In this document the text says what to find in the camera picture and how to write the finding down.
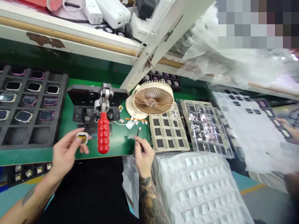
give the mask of desk fan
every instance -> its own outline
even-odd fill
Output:
[[[161,81],[147,81],[137,85],[126,100],[126,110],[131,117],[144,119],[148,115],[164,114],[173,106],[171,87]]]

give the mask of orange wire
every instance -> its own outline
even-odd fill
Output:
[[[131,118],[125,118],[125,120],[131,120]],[[144,120],[144,119],[137,119],[137,120],[148,121],[148,120]]]

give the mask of black foam tray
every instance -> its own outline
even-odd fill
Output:
[[[33,178],[39,177],[43,174],[46,174],[49,172],[49,170],[47,170],[47,164],[48,163],[33,163],[33,164],[25,164],[25,165],[21,165],[21,170],[16,172],[16,165],[14,166],[8,166],[6,168],[7,170],[7,184],[8,184],[8,188],[16,186],[18,184],[24,183],[28,180],[31,180]],[[37,173],[37,168],[39,167],[43,168],[43,171],[41,173]],[[27,177],[26,176],[26,172],[28,170],[32,171],[32,176]],[[21,174],[21,179],[16,181],[16,175]]]
[[[180,79],[179,79],[179,76],[177,76],[177,75],[172,75],[172,74],[168,74],[168,73],[164,73],[164,72],[157,72],[157,71],[153,71],[153,70],[151,70],[149,73],[147,73],[147,75],[139,82],[140,85],[147,81],[151,81],[151,80],[161,81],[161,79],[162,79],[162,81],[165,81],[168,85],[170,85],[173,92],[180,92],[182,90]]]
[[[58,139],[60,120],[67,90],[68,75],[66,73],[57,74],[55,72],[43,71],[40,69],[26,69],[25,76],[15,76],[11,74],[13,67],[7,65],[0,74],[0,93],[12,92],[16,93],[16,101],[14,103],[0,102],[0,110],[9,110],[7,120],[0,121],[0,150],[24,149],[24,148],[45,148],[53,146]],[[43,80],[31,78],[32,71],[45,72]],[[20,90],[6,90],[6,83],[9,81],[21,82]],[[40,92],[28,91],[29,82],[35,82],[42,85]],[[46,88],[49,85],[58,86],[59,94],[48,94]],[[22,102],[25,95],[33,95],[37,98],[35,106],[28,106]],[[44,98],[46,96],[56,96],[57,104],[53,106],[45,106]],[[21,110],[28,111],[33,114],[31,122],[23,123],[15,120],[15,116]],[[54,112],[54,119],[51,121],[39,120],[41,111],[50,110]]]

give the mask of green workbench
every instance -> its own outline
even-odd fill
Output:
[[[111,83],[112,87],[119,88],[131,70],[131,66],[128,65],[1,38],[0,45],[2,46],[0,48],[0,62],[46,70],[67,70],[70,77],[68,86],[74,84],[101,86],[102,82],[106,82]],[[181,85],[182,91],[174,93],[175,99],[198,100],[209,97],[205,90],[205,82],[182,77]],[[125,109],[125,102],[122,106],[124,109],[120,113],[120,118],[123,120],[130,118]],[[77,128],[77,123],[72,121],[73,109],[74,106],[66,94],[59,139],[69,131]],[[149,140],[149,124],[146,125],[140,122],[139,126],[141,126],[139,136]],[[113,136],[110,137],[110,150],[107,154],[98,153],[97,138],[94,138],[88,141],[89,154],[81,154],[77,151],[76,159],[133,154],[135,141],[132,137],[137,135],[137,131],[137,125],[128,130],[125,126],[113,124]],[[0,166],[49,162],[52,160],[52,156],[52,148],[0,150]]]

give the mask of hand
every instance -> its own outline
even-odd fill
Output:
[[[150,168],[155,158],[155,151],[152,149],[146,139],[134,137],[135,139],[135,164],[138,168],[139,175],[143,178],[150,177]]]
[[[82,139],[76,138],[76,134],[84,130],[85,128],[72,130],[53,146],[53,167],[49,175],[55,180],[61,180],[71,170],[78,147],[81,153],[89,153],[87,145],[81,145]]]

